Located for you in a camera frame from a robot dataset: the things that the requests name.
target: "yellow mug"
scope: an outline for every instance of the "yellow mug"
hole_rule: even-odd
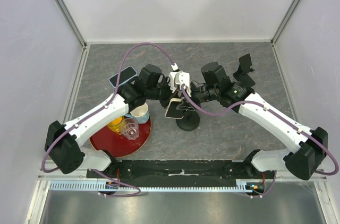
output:
[[[122,133],[120,130],[120,123],[122,122],[123,119],[124,119],[124,116],[114,119],[109,124],[107,124],[108,128],[112,130],[113,132],[115,132],[116,134],[121,135]]]

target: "white wall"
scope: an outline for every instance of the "white wall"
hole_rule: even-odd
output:
[[[86,41],[270,39],[292,0],[64,0]]]
[[[340,0],[302,0],[277,43],[297,115],[328,131],[328,148],[340,161]],[[327,161],[327,169],[334,169]],[[330,177],[340,210],[340,174]]]
[[[0,216],[23,223],[81,47],[53,0],[0,0]]]

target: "smartphone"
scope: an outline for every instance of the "smartphone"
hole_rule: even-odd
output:
[[[123,69],[121,71],[121,77],[120,77],[120,82],[119,82],[118,86],[124,84],[129,79],[135,77],[137,74],[138,74],[137,71],[132,66],[128,66],[127,68]],[[116,88],[117,76],[118,76],[118,74],[115,74],[110,79],[108,79],[108,81],[110,82],[110,84],[112,85],[113,88]]]
[[[171,119],[182,119],[184,117],[184,109],[179,109],[178,106],[182,102],[180,98],[172,98],[165,111],[165,117]]]

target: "round red tray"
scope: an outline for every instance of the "round red tray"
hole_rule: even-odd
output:
[[[96,150],[107,150],[115,158],[125,157],[146,143],[150,131],[151,118],[145,124],[139,124],[139,137],[136,140],[128,140],[124,135],[118,135],[105,126],[90,137],[90,142]]]

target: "white mug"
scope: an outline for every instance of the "white mug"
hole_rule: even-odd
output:
[[[126,117],[135,118],[139,124],[144,124],[149,120],[149,107],[147,103],[133,109]]]

